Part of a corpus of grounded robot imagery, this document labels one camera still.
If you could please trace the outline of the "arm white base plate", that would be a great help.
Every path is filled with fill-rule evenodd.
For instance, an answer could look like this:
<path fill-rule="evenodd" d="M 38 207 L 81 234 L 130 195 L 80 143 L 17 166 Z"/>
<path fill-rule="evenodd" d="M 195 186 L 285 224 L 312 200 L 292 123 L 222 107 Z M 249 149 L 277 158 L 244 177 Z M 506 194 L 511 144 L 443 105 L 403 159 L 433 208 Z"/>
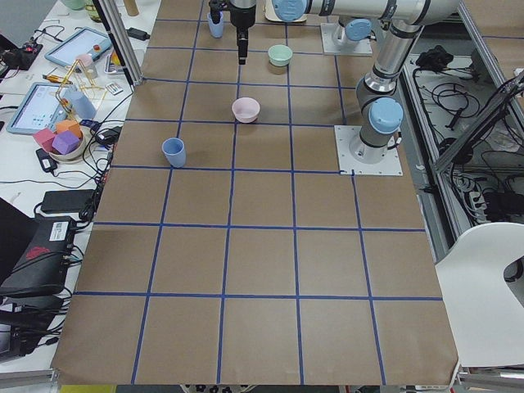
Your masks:
<path fill-rule="evenodd" d="M 344 175 L 402 176 L 395 137 L 384 147 L 370 147 L 360 139 L 361 126 L 336 125 L 339 173 Z"/>
<path fill-rule="evenodd" d="M 371 57 L 373 54 L 368 38 L 350 40 L 346 36 L 345 28 L 338 23 L 322 23 L 321 38 L 323 53 L 326 55 Z"/>

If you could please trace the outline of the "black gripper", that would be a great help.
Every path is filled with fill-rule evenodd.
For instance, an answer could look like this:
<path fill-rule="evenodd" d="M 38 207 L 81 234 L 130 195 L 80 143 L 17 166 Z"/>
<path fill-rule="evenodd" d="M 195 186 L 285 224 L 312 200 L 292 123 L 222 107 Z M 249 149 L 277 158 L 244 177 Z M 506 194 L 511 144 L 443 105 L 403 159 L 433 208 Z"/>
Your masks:
<path fill-rule="evenodd" d="M 255 23 L 256 0 L 230 0 L 230 21 L 237 28 L 238 64 L 246 64 L 249 47 L 248 29 Z"/>

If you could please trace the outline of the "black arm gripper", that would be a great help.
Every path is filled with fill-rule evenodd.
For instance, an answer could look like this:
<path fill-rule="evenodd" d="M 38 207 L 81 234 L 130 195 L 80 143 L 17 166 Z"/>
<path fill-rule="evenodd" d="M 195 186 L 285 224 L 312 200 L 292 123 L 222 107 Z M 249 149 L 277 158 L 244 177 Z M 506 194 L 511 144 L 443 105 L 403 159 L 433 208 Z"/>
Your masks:
<path fill-rule="evenodd" d="M 210 20 L 213 24 L 219 24 L 221 21 L 221 11 L 228 10 L 227 0 L 209 0 Z"/>

